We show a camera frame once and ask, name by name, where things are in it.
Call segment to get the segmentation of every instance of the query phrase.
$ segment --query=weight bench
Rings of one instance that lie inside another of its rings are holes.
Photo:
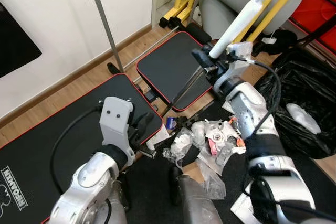
[[[134,119],[147,112],[154,114],[141,137],[142,143],[159,131],[162,126],[161,117],[135,85],[124,74],[113,76],[0,149],[1,223],[36,224],[43,223],[48,218],[59,198],[49,171],[51,148],[55,140],[73,119],[96,106],[99,100],[110,96],[131,99],[134,104]],[[85,117],[60,143],[55,166],[62,188],[68,188],[76,169],[101,146],[103,138],[99,118],[99,113]],[[11,190],[10,187],[13,189],[13,186],[19,191]],[[20,195],[18,201],[13,194]]]
[[[201,46],[188,33],[181,31],[139,60],[136,68],[148,86],[169,104],[199,67],[191,51]],[[202,75],[172,109],[176,112],[186,110],[211,88]]]

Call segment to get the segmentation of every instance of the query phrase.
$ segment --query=black plastic bag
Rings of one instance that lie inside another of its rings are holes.
[[[281,101],[274,117],[281,141],[290,149],[312,158],[336,153],[336,71],[314,56],[293,48],[279,56],[273,68],[282,83]],[[276,87],[273,76],[265,74],[256,89],[273,103]],[[286,109],[295,103],[306,110],[321,128],[314,135],[294,121]]]

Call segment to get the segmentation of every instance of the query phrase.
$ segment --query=floor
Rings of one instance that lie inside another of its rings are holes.
[[[122,64],[126,65],[129,61],[141,54],[169,31],[170,30],[168,29],[163,29],[157,26],[154,27],[147,34],[143,35],[141,38],[129,44],[119,53]],[[257,57],[257,60],[266,64],[271,64],[271,62],[273,62],[275,58],[276,56],[260,54]],[[106,64],[110,61],[111,60],[106,60],[105,62],[94,67],[67,86],[58,90],[51,96],[46,97],[45,100],[43,100],[41,103],[29,109],[27,112],[23,113],[22,115],[8,123],[6,126],[1,128],[0,147],[20,136],[31,127],[40,123],[45,118],[56,113],[58,110],[67,106],[72,101],[81,97],[83,94],[89,92],[91,89],[110,78],[111,73],[106,67]],[[135,80],[137,77],[139,77],[135,64],[131,65],[131,67],[126,70],[126,73],[131,80]],[[243,74],[243,79],[249,81],[251,84],[255,84],[264,73],[265,71],[263,69],[259,69],[257,66],[250,66]],[[145,90],[147,88],[147,85],[142,80],[138,84],[140,85],[142,90]],[[210,93],[207,93],[184,112],[177,114],[173,111],[170,111],[166,115],[166,117],[175,115],[185,115],[187,117],[190,117],[198,110],[203,108],[205,105],[210,103],[212,100],[212,95]],[[154,101],[153,104],[155,104],[159,108],[159,113],[161,113],[165,108],[165,104],[160,99]],[[318,160],[316,161],[316,163],[322,168],[322,170],[326,174],[328,174],[334,180],[334,182],[336,182],[336,155]]]

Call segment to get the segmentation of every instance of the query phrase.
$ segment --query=baseboard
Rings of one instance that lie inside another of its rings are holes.
[[[151,24],[144,26],[143,28],[136,31],[134,34],[130,35],[120,43],[118,43],[117,50],[120,51],[128,46],[130,43],[134,42],[135,40],[142,37],[144,34],[148,33],[152,29]],[[85,65],[81,66],[74,72],[70,73],[69,75],[65,76],[58,82],[54,83],[53,85],[49,86],[47,89],[43,90],[41,93],[37,94],[33,98],[29,99],[28,101],[24,102],[20,106],[16,107],[14,110],[10,111],[8,114],[0,118],[0,129],[4,127],[6,124],[20,116],[21,114],[25,113],[27,110],[31,109],[35,105],[39,104],[41,101],[46,99],[47,97],[51,96],[64,86],[68,85],[72,81],[79,78],[81,75],[85,74],[86,72],[90,71],[92,68],[96,67],[97,65],[101,64],[103,61],[107,60],[108,58],[113,56],[112,50],[108,50],[101,55],[93,58],[91,61],[86,63]]]

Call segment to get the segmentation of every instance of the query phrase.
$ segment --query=plastic bag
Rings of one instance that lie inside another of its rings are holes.
[[[313,134],[321,133],[321,129],[314,118],[311,117],[303,108],[295,103],[286,105],[287,111],[292,118]]]
[[[229,158],[233,154],[233,147],[235,145],[230,142],[226,142],[226,144],[222,147],[220,150],[220,153],[218,153],[216,157],[216,164],[219,166],[225,166],[225,164],[228,162]]]
[[[194,145],[200,148],[205,144],[205,126],[206,122],[195,122],[191,126],[191,131],[194,133]]]
[[[182,128],[180,132],[176,135],[174,142],[169,148],[164,148],[162,155],[171,162],[175,162],[178,168],[182,168],[182,159],[185,154],[189,151],[194,140],[193,133]]]
[[[336,72],[307,52],[294,48],[279,56],[273,68],[282,83],[281,102],[275,113],[281,141],[290,149],[312,158],[336,153]],[[264,75],[256,89],[264,96],[268,108],[276,95],[271,74]],[[321,128],[313,134],[295,122],[286,109],[295,103],[309,113]]]
[[[201,170],[204,178],[202,184],[203,190],[210,199],[224,199],[226,196],[226,188],[224,182],[219,178],[219,176],[207,167],[201,160],[196,159],[195,161]]]

